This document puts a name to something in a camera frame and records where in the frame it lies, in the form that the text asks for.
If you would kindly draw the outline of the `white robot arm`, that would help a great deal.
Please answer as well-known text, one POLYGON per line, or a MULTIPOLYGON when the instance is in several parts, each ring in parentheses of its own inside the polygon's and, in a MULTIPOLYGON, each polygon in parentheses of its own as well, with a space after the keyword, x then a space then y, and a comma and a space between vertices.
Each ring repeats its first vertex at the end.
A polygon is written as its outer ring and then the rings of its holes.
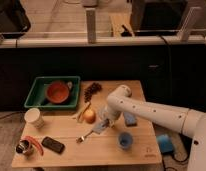
POLYGON ((187 171, 206 171, 206 112, 131 98, 126 85, 118 86, 106 99, 105 116, 115 122, 128 112, 192 139, 187 171))

